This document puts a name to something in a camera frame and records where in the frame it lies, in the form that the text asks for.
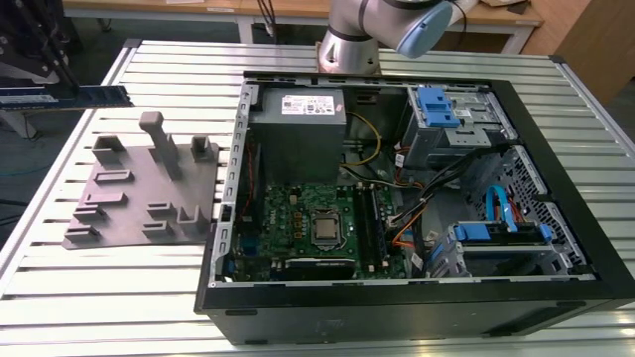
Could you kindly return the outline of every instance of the power supply label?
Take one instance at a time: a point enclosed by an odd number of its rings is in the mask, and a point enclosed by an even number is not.
[[[333,115],[334,101],[330,96],[285,95],[281,98],[282,115]]]

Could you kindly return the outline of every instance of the blue plastic latch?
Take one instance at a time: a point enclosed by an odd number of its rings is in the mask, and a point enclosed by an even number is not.
[[[540,223],[537,227],[540,229],[540,233],[542,234],[544,241],[549,243],[553,238],[552,229],[544,223]]]
[[[464,240],[490,240],[486,227],[481,223],[464,223],[454,227],[457,241]]]
[[[417,88],[418,107],[424,112],[425,125],[433,128],[457,128],[460,120],[452,112],[452,103],[441,88]]]
[[[441,251],[442,251],[442,243],[440,243],[440,244],[436,246],[436,248],[434,248],[432,254],[429,254],[429,261],[430,261],[430,262],[434,261],[434,258],[438,256],[438,254],[440,254]]]

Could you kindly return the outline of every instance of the gray plastic peg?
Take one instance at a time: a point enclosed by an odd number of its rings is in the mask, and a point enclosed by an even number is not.
[[[154,143],[156,154],[162,161],[165,171],[168,172],[172,181],[176,181],[182,176],[178,167],[178,153],[172,138],[165,135],[162,128],[162,114],[160,112],[142,112],[138,119],[138,127],[149,134],[152,142]]]

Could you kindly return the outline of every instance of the aluminum table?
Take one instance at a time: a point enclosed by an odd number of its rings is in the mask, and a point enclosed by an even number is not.
[[[635,153],[565,65],[546,57],[382,51],[384,74],[513,83],[610,242],[635,271]],[[102,84],[125,85],[136,108],[85,111],[0,255],[0,356],[626,356],[635,304],[580,316],[522,338],[234,347],[192,312],[201,245],[65,251],[60,242],[100,134],[149,144],[137,126],[158,110],[176,143],[230,142],[244,70],[316,71],[312,47],[144,41],[124,48]],[[228,152],[221,159],[226,161]],[[220,167],[218,177],[224,177]]]

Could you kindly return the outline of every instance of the wooden table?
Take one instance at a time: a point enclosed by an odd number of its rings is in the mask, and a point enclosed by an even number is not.
[[[272,3],[278,24],[326,25],[330,0],[272,0]],[[256,0],[206,0],[200,4],[165,4],[164,0],[64,0],[64,9],[69,17],[234,22],[242,43],[253,43],[250,25],[264,22]],[[508,34],[501,53],[518,54],[542,19],[530,7],[522,15],[516,15],[502,7],[478,4],[466,14],[466,24],[469,33]],[[446,30],[460,32],[460,21]]]

